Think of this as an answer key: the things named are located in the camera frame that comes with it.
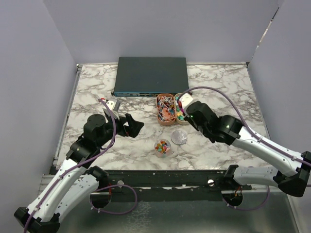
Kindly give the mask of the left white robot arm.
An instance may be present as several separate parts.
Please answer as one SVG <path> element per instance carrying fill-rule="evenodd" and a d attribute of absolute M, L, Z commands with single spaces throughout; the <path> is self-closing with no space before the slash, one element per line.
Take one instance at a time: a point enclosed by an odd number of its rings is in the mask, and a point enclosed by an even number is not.
<path fill-rule="evenodd" d="M 112 147 L 117 135 L 135 138 L 144 123 L 130 114 L 88 117 L 82 135 L 71 145 L 58 172 L 27 207 L 19 207 L 14 216 L 26 233 L 55 233 L 63 218 L 82 199 L 110 186 L 107 172 L 93 161 Z"/>

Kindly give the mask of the clear plastic jar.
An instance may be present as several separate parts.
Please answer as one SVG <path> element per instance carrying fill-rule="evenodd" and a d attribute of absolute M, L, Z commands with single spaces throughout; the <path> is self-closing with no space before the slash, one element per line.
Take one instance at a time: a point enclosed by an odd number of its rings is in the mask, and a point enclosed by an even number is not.
<path fill-rule="evenodd" d="M 171 144 L 167 139 L 158 139 L 154 144 L 154 150 L 158 158 L 165 158 L 173 152 Z"/>

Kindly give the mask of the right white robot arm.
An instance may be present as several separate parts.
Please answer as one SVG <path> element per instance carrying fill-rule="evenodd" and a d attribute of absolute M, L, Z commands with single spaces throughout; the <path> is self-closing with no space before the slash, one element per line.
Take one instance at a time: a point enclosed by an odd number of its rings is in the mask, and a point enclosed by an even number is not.
<path fill-rule="evenodd" d="M 217 116 L 205 103 L 180 103 L 186 121 L 212 143 L 224 143 L 243 149 L 266 161 L 270 167 L 232 165 L 223 178 L 224 186 L 234 190 L 239 185 L 274 186 L 284 193 L 302 197 L 311 172 L 311 153 L 289 150 L 246 127 L 241 120 Z"/>

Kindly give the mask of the beige tray of star candies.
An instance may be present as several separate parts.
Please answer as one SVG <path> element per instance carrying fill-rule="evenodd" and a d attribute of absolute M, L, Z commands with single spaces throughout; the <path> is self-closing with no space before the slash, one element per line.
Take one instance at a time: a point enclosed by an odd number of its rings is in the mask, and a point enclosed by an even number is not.
<path fill-rule="evenodd" d="M 184 119 L 183 112 L 181 108 L 178 105 L 177 99 L 179 98 L 180 93 L 175 94 L 174 100 L 175 100 L 175 109 L 176 109 L 176 122 L 180 125 L 189 125 L 187 121 Z"/>

